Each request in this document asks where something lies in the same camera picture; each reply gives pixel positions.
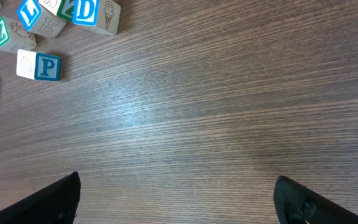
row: brown wood grain tabletop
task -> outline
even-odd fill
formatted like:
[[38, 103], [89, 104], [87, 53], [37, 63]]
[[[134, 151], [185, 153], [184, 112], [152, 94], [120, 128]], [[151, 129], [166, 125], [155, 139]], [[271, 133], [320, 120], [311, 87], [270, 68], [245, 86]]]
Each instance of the brown wood grain tabletop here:
[[60, 82], [0, 51], [0, 210], [77, 170], [76, 224], [278, 223], [279, 175], [358, 214], [358, 0], [118, 3], [36, 36]]

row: wooden table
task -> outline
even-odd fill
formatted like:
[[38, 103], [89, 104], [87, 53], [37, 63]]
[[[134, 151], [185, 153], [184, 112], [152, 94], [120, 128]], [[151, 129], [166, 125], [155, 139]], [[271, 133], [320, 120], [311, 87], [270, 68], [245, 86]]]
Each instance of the wooden table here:
[[279, 175], [358, 213], [358, 0], [119, 4], [37, 36], [60, 82], [0, 52], [0, 210], [77, 170], [77, 224], [278, 223]]

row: blue block face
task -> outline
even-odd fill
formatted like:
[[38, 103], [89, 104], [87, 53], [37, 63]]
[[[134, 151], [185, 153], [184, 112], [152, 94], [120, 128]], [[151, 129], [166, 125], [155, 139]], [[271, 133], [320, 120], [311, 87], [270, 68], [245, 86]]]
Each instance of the blue block face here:
[[60, 58], [53, 55], [37, 53], [35, 58], [36, 80], [59, 81]]
[[73, 23], [95, 26], [98, 21], [100, 0], [75, 0]]
[[27, 31], [30, 31], [34, 26], [41, 13], [42, 9], [37, 0], [23, 0], [17, 9], [17, 15]]

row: ice cream cone picture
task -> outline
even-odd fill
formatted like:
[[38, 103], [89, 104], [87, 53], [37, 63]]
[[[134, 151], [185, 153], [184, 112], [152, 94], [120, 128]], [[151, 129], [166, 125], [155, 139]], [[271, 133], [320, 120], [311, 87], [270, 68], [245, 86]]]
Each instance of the ice cream cone picture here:
[[114, 6], [111, 1], [106, 1], [104, 5], [104, 16], [106, 16], [106, 29], [109, 28], [111, 18], [114, 16]]

